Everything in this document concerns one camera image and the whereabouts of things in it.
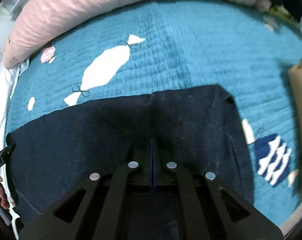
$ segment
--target person's hand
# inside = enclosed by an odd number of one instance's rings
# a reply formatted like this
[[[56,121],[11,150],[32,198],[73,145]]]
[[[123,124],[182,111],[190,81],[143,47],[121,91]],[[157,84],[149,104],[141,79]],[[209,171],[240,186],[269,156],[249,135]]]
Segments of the person's hand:
[[[9,201],[8,197],[4,191],[3,185],[0,183],[0,199],[1,199],[1,206],[5,209],[9,209]]]

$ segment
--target silver screw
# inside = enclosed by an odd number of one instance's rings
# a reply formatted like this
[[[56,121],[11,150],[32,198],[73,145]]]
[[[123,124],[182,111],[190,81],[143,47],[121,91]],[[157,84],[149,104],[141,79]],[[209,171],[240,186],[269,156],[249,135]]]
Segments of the silver screw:
[[[176,168],[176,163],[175,162],[168,162],[166,164],[166,166],[169,168],[169,169],[175,169]]]
[[[100,178],[100,174],[98,174],[98,173],[92,173],[90,175],[91,180],[98,180],[99,178]]]
[[[139,166],[139,163],[137,162],[129,162],[129,168],[135,169]]]
[[[206,174],[205,174],[205,177],[207,178],[207,179],[215,179],[215,174],[213,173],[213,172],[207,172]]]

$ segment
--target blue blanket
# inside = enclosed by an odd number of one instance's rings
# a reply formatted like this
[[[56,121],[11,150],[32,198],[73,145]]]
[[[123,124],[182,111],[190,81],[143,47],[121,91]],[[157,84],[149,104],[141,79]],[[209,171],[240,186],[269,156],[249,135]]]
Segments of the blue blanket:
[[[93,88],[82,86],[83,72],[94,59],[107,49],[127,46],[131,34],[146,40],[129,45],[130,58],[110,81]],[[68,107],[64,99],[80,89],[85,91],[77,104],[218,83],[235,97],[240,116],[248,120],[255,138],[280,136],[285,150],[291,149],[289,172],[300,167],[287,71],[302,57],[302,38],[282,22],[271,32],[264,26],[263,14],[252,9],[212,0],[154,0],[98,16],[51,44],[56,49],[54,61],[41,63],[39,52],[18,80],[7,133]],[[105,60],[98,62],[102,69],[111,67]],[[29,111],[32,97],[35,103]],[[287,178],[271,185],[266,173],[258,173],[254,144],[249,150],[254,206],[279,226],[300,203],[299,177],[291,186]]]

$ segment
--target dark garment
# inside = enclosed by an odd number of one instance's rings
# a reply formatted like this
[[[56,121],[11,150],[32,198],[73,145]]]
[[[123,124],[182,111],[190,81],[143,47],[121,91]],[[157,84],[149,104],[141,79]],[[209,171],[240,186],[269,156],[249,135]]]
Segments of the dark garment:
[[[191,172],[214,172],[253,203],[253,171],[232,97],[218,85],[88,101],[7,136],[16,212],[27,224],[91,173],[113,173],[157,138]]]

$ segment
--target triangular cutout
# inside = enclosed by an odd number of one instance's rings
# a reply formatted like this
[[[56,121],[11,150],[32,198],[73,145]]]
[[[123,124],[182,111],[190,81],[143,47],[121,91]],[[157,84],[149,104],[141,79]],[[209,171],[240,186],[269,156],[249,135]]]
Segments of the triangular cutout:
[[[249,211],[231,197],[231,195],[224,189],[220,190],[220,195],[232,222],[240,221],[241,219],[249,216]]]
[[[81,189],[77,191],[65,203],[63,203],[56,211],[54,211],[53,215],[63,220],[66,223],[71,223],[84,198],[85,193],[86,193],[85,189]]]

